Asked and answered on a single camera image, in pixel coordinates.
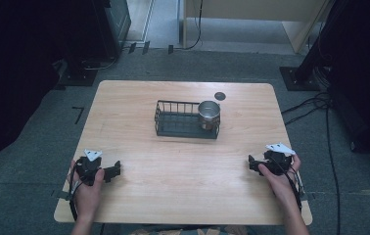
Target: table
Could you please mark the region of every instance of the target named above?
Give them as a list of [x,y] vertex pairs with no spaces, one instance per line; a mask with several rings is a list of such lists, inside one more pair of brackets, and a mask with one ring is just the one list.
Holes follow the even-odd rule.
[[[217,101],[216,140],[157,136],[158,100],[215,101],[216,92],[226,95]],[[104,184],[97,222],[283,224],[266,179],[248,164],[248,155],[262,159],[265,145],[278,142],[290,146],[269,84],[103,81],[74,159],[92,149],[103,151],[102,167],[121,161],[121,176]],[[54,217],[72,222],[69,203],[59,200]]]
[[[325,15],[330,0],[205,0],[203,18],[279,21],[297,53],[315,24]],[[187,18],[197,18],[201,0],[182,0],[182,42],[186,48]]]

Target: light wood tabletop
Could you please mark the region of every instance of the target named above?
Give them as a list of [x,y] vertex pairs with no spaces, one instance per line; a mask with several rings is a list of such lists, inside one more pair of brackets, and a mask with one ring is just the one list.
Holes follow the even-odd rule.
[[[216,92],[225,100],[216,101]],[[217,139],[158,136],[158,100],[217,102]],[[103,151],[101,167],[121,162],[121,175],[103,186],[97,222],[283,224],[266,179],[248,163],[248,155],[262,160],[265,145],[280,142],[291,146],[269,84],[103,81],[74,159],[91,149]],[[310,224],[309,205],[302,205]],[[69,203],[59,200],[54,217],[73,222]]]

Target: person's left hand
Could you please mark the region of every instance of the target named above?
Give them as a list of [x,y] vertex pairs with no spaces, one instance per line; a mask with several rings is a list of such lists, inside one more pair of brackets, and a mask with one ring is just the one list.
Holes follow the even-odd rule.
[[[71,169],[74,167],[75,161],[71,161]],[[77,209],[77,220],[84,222],[93,222],[97,212],[97,208],[100,206],[101,189],[103,185],[103,178],[105,171],[99,169],[96,173],[93,186],[81,184],[75,191],[74,203]],[[77,172],[74,173],[73,183],[79,180]]]

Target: cup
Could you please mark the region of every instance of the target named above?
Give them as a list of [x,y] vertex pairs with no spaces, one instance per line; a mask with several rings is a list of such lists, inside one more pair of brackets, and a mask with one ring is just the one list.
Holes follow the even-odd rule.
[[213,101],[203,101],[198,106],[201,128],[211,130],[219,123],[219,105]]

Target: basket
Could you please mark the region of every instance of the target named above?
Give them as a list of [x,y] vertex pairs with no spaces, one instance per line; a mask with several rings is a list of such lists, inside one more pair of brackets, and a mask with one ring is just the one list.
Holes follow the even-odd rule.
[[200,103],[158,100],[155,129],[158,136],[216,139],[220,121],[212,129],[202,128],[198,106]]

